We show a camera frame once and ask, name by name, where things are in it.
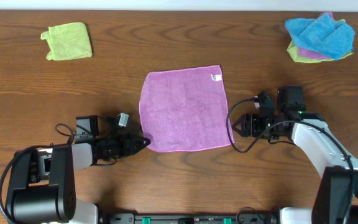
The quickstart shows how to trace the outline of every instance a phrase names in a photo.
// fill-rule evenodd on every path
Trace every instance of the teal connector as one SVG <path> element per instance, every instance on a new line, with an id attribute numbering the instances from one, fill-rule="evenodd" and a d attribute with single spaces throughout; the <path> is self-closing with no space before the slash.
<path id="1" fill-rule="evenodd" d="M 231 224 L 231 218 L 224 218 L 223 224 Z"/>
<path id="2" fill-rule="evenodd" d="M 142 224 L 150 224 L 151 223 L 151 219 L 150 218 L 143 218 L 142 219 Z"/>

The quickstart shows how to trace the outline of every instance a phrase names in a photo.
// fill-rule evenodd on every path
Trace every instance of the blue cloth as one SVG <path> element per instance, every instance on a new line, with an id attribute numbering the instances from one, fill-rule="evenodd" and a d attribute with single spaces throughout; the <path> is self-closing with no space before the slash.
<path id="1" fill-rule="evenodd" d="M 297 47 L 319 52 L 335 60 L 353 50 L 354 31 L 343 21 L 336 22 L 328 14 L 317 19 L 285 21 Z"/>

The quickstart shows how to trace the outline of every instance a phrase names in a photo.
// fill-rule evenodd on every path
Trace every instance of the purple cloth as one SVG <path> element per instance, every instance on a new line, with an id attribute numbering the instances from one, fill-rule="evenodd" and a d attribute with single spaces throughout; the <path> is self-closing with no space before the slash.
<path id="1" fill-rule="evenodd" d="M 191 152 L 230 145 L 221 78 L 219 65 L 150 72 L 139 102 L 143 133 L 151 140 L 148 148 Z"/>
<path id="2" fill-rule="evenodd" d="M 333 12 L 323 12 L 318 17 L 321 17 L 324 14 L 328 14 L 328 16 L 334 20 Z M 327 57 L 321 53 L 318 53 L 318 52 L 315 52 L 312 50 L 308 50 L 308 49 L 304 49 L 301 47 L 298 47 L 298 55 L 302 56 L 302 57 L 314 58 L 314 59 L 320 59 L 320 60 L 330 59 L 330 57 Z"/>

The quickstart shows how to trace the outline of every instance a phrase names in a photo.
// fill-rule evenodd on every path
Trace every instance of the table surface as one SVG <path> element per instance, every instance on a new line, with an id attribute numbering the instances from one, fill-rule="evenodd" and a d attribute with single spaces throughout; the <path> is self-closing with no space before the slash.
<path id="1" fill-rule="evenodd" d="M 139 121 L 140 91 L 152 71 L 220 65 L 229 106 L 267 90 L 302 85 L 307 107 L 358 158 L 358 13 L 335 13 L 354 28 L 355 54 L 337 62 L 295 63 L 284 21 L 318 12 L 0 11 L 0 176 L 16 150 L 63 143 L 57 123 L 75 116 Z M 93 56 L 48 61 L 48 26 L 87 25 Z M 240 105 L 232 120 L 256 112 Z M 235 134 L 245 149 L 252 139 Z M 236 213 L 251 206 L 310 207 L 320 178 L 297 147 L 260 141 L 159 154 L 144 149 L 115 166 L 75 172 L 77 198 L 107 212 Z M 5 223 L 0 212 L 0 223 Z"/>

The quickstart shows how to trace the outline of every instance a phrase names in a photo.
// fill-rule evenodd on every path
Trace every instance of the stack of cloths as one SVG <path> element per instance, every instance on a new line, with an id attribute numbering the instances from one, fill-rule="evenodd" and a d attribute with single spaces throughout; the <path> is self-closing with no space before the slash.
<path id="1" fill-rule="evenodd" d="M 353 28 L 344 19 L 335 21 L 331 12 L 317 19 L 289 19 L 285 28 L 292 38 L 287 51 L 295 62 L 318 63 L 353 54 Z"/>

